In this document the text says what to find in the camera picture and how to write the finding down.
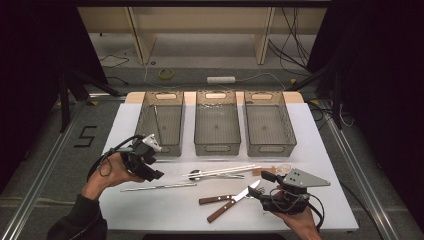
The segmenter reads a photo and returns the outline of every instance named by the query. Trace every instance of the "white table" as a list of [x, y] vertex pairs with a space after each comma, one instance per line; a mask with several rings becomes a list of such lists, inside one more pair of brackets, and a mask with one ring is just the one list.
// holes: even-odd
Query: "white table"
[[[122, 104], [116, 115], [107, 140], [105, 151], [134, 135], [141, 104]], [[253, 158], [246, 153], [245, 131], [242, 105], [239, 104], [239, 122], [242, 143], [238, 156], [199, 157], [194, 149], [195, 105], [186, 104], [183, 153], [181, 157], [163, 157], [151, 167], [165, 175], [159, 180], [144, 183], [124, 183], [107, 189], [100, 198], [103, 216], [109, 229], [140, 230], [154, 233], [241, 233], [241, 232], [278, 232], [289, 230], [284, 222], [270, 212], [262, 209], [256, 199], [242, 199], [231, 209], [212, 223], [206, 218], [226, 202], [200, 206], [198, 199], [225, 194], [237, 194], [260, 179], [244, 172], [245, 179], [205, 179], [197, 186], [120, 192], [124, 188], [158, 186], [175, 183], [190, 183], [181, 175], [191, 170], [204, 171], [256, 164], [262, 167], [278, 166], [290, 163], [315, 176], [331, 182], [328, 187], [308, 188], [308, 192], [317, 196], [325, 208], [325, 221], [321, 229], [336, 231], [354, 231], [357, 222], [338, 182], [333, 166], [327, 155], [310, 110], [305, 103], [288, 103], [288, 112], [297, 139], [297, 146], [288, 158]], [[276, 183], [262, 180], [260, 185], [267, 193]], [[321, 211], [319, 203], [310, 201]]]

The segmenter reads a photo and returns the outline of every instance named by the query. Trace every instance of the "black sleeve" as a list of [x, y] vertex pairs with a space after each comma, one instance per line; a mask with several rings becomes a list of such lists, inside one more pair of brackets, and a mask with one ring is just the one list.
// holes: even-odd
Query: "black sleeve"
[[68, 216], [62, 217], [49, 230], [47, 239], [106, 239], [107, 222], [103, 219], [99, 201], [81, 195]]

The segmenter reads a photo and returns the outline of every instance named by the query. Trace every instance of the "metal frame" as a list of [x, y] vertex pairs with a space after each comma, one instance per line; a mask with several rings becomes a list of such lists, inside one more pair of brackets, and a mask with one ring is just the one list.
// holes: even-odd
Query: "metal frame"
[[25, 223], [28, 220], [32, 212], [32, 209], [34, 208], [34, 205], [38, 197], [40, 196], [44, 186], [46, 185], [49, 179], [49, 176], [56, 162], [58, 161], [66, 142], [68, 141], [69, 135], [73, 130], [73, 126], [76, 120], [78, 119], [79, 114], [84, 109], [84, 106], [85, 106], [85, 102], [82, 102], [82, 101], [77, 102], [77, 104], [75, 105], [75, 109], [72, 113], [71, 121], [68, 127], [63, 133], [59, 135], [58, 139], [56, 140], [56, 143], [54, 144], [52, 150], [50, 151], [50, 154], [47, 157], [46, 162], [42, 166], [37, 177], [35, 178], [34, 183], [32, 184], [28, 193], [22, 200], [18, 210], [15, 212], [9, 224], [7, 225], [6, 231], [2, 235], [2, 238], [1, 238], [2, 240], [12, 240], [12, 239], [17, 239], [19, 237], [19, 234], [24, 228]]
[[[329, 108], [330, 106], [327, 103], [323, 103], [323, 107]], [[331, 132], [333, 133], [334, 139], [339, 145], [346, 163], [352, 172], [355, 182], [358, 184], [359, 190], [361, 191], [361, 194], [363, 195], [365, 202], [369, 207], [369, 210], [374, 217], [377, 223], [377, 227], [381, 231], [384, 239], [399, 239], [398, 234], [393, 228], [392, 221], [390, 220], [389, 216], [383, 208], [383, 205], [375, 194], [370, 181], [362, 170], [362, 167], [359, 164], [352, 148], [350, 147], [349, 141], [346, 139], [343, 131], [336, 126], [333, 120], [329, 121], [329, 126]]]

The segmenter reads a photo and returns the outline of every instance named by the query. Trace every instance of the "human hand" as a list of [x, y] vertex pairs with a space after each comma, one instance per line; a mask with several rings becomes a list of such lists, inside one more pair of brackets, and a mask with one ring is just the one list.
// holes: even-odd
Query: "human hand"
[[[284, 194], [279, 191], [276, 197]], [[291, 229], [300, 239], [321, 239], [315, 226], [314, 218], [310, 207], [306, 207], [302, 213], [289, 215], [286, 213], [272, 212], [275, 216], [283, 219], [284, 223]]]
[[81, 193], [84, 197], [98, 200], [102, 192], [108, 187], [129, 181], [144, 182], [144, 179], [127, 171], [120, 153], [114, 153], [108, 159], [109, 161], [105, 160], [88, 179]]

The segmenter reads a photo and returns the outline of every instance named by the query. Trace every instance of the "gray basket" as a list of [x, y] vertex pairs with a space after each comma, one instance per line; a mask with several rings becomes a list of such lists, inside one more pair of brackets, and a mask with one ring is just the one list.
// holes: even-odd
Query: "gray basket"
[[197, 91], [196, 155], [238, 155], [240, 125], [234, 91]]
[[282, 92], [245, 92], [244, 114], [249, 157], [288, 157], [296, 137]]
[[184, 92], [146, 92], [136, 134], [155, 134], [156, 156], [181, 156], [184, 108]]

